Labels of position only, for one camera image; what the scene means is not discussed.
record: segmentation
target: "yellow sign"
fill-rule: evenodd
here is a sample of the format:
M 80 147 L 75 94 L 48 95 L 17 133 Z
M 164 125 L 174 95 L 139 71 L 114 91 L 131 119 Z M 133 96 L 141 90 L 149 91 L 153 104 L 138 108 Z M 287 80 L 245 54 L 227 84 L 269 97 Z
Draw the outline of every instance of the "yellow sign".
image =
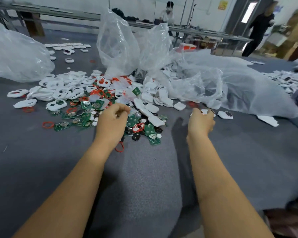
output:
M 227 5 L 228 5 L 228 1 L 221 0 L 220 4 L 219 4 L 219 7 L 217 9 L 225 11 L 226 8 L 227 8 Z

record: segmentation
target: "white shirt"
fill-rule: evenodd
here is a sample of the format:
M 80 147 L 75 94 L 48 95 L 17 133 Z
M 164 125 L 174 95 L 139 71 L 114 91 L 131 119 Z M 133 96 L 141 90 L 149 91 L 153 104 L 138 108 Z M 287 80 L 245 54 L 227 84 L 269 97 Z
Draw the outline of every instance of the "white shirt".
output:
M 163 10 L 161 12 L 161 15 L 160 15 L 160 19 L 163 20 L 163 22 L 167 22 L 168 25 L 173 25 L 174 23 L 174 15 L 173 15 L 173 11 L 171 11 L 169 14 L 167 14 L 167 10 Z

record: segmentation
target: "worker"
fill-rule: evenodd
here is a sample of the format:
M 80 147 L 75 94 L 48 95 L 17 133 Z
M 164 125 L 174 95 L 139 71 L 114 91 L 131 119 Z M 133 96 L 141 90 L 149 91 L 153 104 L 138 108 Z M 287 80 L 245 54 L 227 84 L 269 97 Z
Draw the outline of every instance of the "worker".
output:
M 173 15 L 173 2 L 167 2 L 167 9 L 163 10 L 160 15 L 160 20 L 167 22 L 168 26 L 174 25 L 174 15 Z
M 258 15 L 255 20 L 250 24 L 249 28 L 253 27 L 253 31 L 250 35 L 250 39 L 253 39 L 247 46 L 245 47 L 242 56 L 248 57 L 251 55 L 253 51 L 258 47 L 258 45 L 262 42 L 265 32 L 267 31 L 268 27 L 272 27 L 275 24 L 274 18 L 275 15 L 273 14 L 276 5 L 278 4 L 277 1 L 272 2 L 266 11 L 260 15 Z
M 83 237 L 105 162 L 124 134 L 130 111 L 116 103 L 99 116 L 91 147 L 13 238 Z M 194 108 L 187 135 L 205 237 L 273 238 L 208 138 L 215 124 L 213 115 Z

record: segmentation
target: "forearm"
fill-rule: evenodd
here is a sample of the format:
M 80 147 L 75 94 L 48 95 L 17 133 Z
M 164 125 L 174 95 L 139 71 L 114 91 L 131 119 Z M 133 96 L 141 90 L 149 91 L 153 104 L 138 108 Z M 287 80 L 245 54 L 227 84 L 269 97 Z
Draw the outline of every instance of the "forearm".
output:
M 13 238 L 82 237 L 108 155 L 93 144 Z
M 209 138 L 188 138 L 206 238 L 274 237 L 221 162 Z

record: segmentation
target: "hand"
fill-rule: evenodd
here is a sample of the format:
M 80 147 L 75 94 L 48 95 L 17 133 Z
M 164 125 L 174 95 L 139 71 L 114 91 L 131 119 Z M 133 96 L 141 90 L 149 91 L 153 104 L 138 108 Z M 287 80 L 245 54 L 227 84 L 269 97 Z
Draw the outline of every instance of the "hand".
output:
M 196 139 L 201 136 L 207 136 L 215 125 L 213 117 L 214 113 L 211 110 L 204 115 L 199 109 L 194 108 L 189 120 L 188 138 Z
M 124 134 L 130 108 L 115 103 L 99 116 L 94 143 L 108 154 L 117 146 Z

